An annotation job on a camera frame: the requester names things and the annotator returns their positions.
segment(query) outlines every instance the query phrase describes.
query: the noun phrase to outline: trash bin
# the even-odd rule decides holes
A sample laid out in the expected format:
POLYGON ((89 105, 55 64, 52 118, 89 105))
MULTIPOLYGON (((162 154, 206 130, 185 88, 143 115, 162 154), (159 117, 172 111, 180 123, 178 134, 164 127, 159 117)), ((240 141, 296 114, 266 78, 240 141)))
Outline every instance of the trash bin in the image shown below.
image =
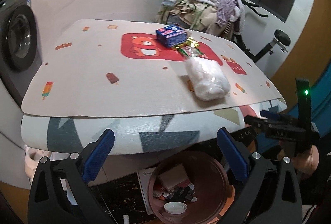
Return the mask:
POLYGON ((153 213, 165 224, 206 224, 223 209, 228 192, 226 172, 217 160, 203 152, 183 151, 164 160, 154 170, 148 185, 148 201, 153 213), (197 201, 187 201, 187 210, 173 215, 165 211, 166 201, 153 197, 153 187, 159 174, 181 163, 195 187, 197 201))

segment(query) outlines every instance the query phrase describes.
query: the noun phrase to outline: washing machine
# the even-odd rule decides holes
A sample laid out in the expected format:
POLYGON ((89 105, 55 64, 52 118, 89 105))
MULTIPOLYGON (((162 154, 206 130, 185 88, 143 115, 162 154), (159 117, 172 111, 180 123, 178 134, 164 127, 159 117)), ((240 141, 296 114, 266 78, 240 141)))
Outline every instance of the washing machine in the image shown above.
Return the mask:
POLYGON ((21 107, 41 65, 30 0, 0 0, 0 79, 21 107))

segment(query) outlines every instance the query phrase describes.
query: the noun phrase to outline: orange wall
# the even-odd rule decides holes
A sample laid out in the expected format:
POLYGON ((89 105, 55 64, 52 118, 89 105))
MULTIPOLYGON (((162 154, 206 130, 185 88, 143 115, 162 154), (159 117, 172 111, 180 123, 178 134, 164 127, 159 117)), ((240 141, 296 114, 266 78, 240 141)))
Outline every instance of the orange wall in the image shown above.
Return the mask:
POLYGON ((15 214, 25 223, 28 222, 28 201, 30 191, 8 185, 0 181, 0 190, 15 214))
POLYGON ((313 86, 331 59, 331 0, 315 0, 299 40, 271 78, 291 109, 297 103, 295 78, 313 86))

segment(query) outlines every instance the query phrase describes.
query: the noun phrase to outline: plastic bag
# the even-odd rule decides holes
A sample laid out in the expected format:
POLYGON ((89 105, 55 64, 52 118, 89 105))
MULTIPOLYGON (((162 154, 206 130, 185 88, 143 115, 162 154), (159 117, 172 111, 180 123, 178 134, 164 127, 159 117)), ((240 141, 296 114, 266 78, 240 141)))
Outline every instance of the plastic bag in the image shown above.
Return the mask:
POLYGON ((203 101, 223 98, 230 92, 230 84, 218 62, 200 57, 189 57, 185 67, 195 95, 203 101))

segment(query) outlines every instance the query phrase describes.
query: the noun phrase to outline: tissue box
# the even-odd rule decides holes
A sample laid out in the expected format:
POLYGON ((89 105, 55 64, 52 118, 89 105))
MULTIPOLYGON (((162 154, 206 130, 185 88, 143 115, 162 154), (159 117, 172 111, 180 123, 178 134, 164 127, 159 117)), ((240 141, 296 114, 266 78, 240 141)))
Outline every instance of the tissue box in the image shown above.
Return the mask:
POLYGON ((156 31, 158 40, 165 47, 172 47, 181 44, 187 39, 187 32, 176 25, 170 25, 156 31))

